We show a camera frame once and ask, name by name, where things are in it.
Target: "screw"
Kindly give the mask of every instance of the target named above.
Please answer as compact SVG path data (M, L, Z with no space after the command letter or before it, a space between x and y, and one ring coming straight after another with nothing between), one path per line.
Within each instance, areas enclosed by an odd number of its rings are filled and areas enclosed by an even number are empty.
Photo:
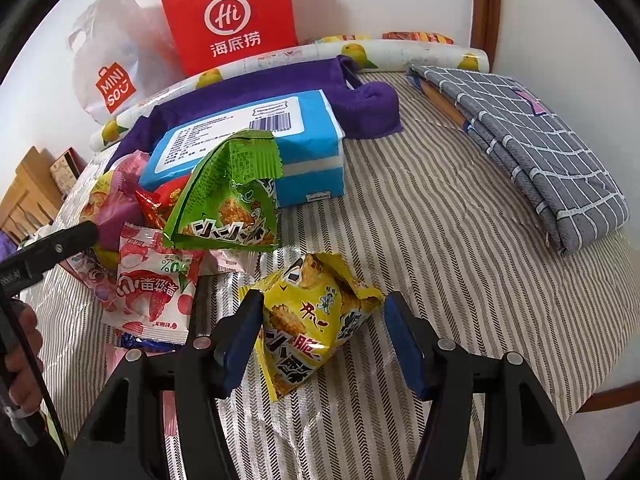
M443 337L442 339L438 339L438 348L440 350L446 350L450 352L456 347L455 341L449 339L448 337Z
M139 348L132 348L125 354L125 359L129 362L137 361L140 359L142 351Z
M205 335L201 335L193 340L193 347L196 350L204 350L205 348L209 348L211 346L211 339L209 339Z
M524 359L517 352L509 352L507 354L507 361L510 362L512 365L518 366L524 362Z

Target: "blue gripper pad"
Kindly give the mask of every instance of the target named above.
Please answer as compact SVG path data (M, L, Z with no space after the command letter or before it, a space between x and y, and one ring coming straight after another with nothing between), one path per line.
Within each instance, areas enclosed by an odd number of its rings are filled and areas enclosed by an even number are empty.
M255 339L262 326L264 297L258 290L249 290L225 331L214 352L214 358L225 370L223 389L230 394L242 382L249 356L254 350Z
M404 382L420 400L427 400L429 388L424 381L424 355L418 348L409 327L404 322L400 309L404 298L399 292L392 292L385 300L385 324L396 350Z

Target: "barcode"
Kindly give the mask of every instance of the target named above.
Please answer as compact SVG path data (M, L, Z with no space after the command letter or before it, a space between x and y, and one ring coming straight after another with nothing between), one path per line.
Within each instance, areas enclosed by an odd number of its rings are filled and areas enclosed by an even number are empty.
M270 115L251 121L250 130L266 130L267 132L284 132L291 129L291 115L285 114Z

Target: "rolled wrapping paper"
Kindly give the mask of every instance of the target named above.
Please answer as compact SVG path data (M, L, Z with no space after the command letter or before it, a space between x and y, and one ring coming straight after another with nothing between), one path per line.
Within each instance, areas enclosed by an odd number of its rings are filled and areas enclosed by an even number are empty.
M350 56L360 67L361 72L404 72L410 60L423 65L489 72L489 60L483 50L455 44L405 40L332 41L306 44L239 59L169 86L124 110L115 119L106 123L101 130L92 134L89 146L94 152L101 152L127 135L136 120L140 116L148 117L156 105L197 88L266 68L331 59L339 54Z

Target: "white plastic bag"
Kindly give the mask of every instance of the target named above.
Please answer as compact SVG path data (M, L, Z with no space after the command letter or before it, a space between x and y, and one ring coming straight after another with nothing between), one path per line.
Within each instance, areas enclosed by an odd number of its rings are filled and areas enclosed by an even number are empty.
M184 78L168 44L135 0L97 0L67 39L82 108L104 124L136 102Z

